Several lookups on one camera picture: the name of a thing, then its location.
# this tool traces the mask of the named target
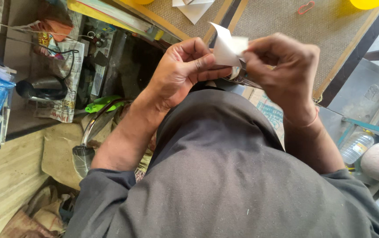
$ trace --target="hand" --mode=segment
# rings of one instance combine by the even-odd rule
[[[184,100],[197,82],[232,73],[230,67],[214,67],[215,62],[216,58],[201,38],[174,44],[161,58],[146,90],[158,99],[161,111],[168,111]]]
[[[312,100],[320,50],[276,33],[250,42],[245,52],[248,75],[263,87],[285,117],[307,125],[316,117]],[[266,65],[276,66],[270,70]]]

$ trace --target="black cord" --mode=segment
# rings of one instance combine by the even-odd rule
[[[73,63],[75,62],[75,53],[79,53],[79,50],[67,50],[67,51],[64,51],[64,52],[59,52],[59,51],[55,51],[55,50],[52,50],[44,45],[40,45],[38,43],[35,43],[35,42],[32,42],[32,41],[23,41],[23,40],[19,40],[19,39],[15,39],[15,38],[12,38],[12,37],[8,37],[6,35],[2,35],[0,33],[0,36],[6,38],[6,39],[9,39],[9,40],[13,40],[13,41],[19,41],[19,42],[23,42],[23,43],[28,43],[28,44],[32,44],[32,45],[36,45],[36,46],[41,46],[51,52],[54,52],[56,54],[66,54],[66,53],[69,53],[69,52],[72,52],[72,64],[70,65],[70,70],[69,70],[69,73],[63,78],[63,80],[66,80],[66,78],[68,78],[70,76],[70,74],[72,73],[72,68],[73,68]]]

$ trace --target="dark gray shirt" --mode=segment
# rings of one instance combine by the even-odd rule
[[[379,208],[346,169],[285,153],[239,95],[201,90],[168,113],[145,177],[93,169],[65,237],[379,237]]]

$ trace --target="yellow balloon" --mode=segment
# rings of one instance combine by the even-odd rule
[[[144,5],[153,2],[154,0],[133,0],[135,3]]]
[[[368,10],[379,6],[379,0],[350,0],[359,9]]]

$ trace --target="man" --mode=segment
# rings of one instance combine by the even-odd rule
[[[188,94],[231,70],[214,65],[200,38],[182,41],[98,150],[65,237],[379,237],[379,208],[345,169],[312,101],[319,48],[275,34],[251,41],[245,60],[284,112],[286,152],[243,97]]]

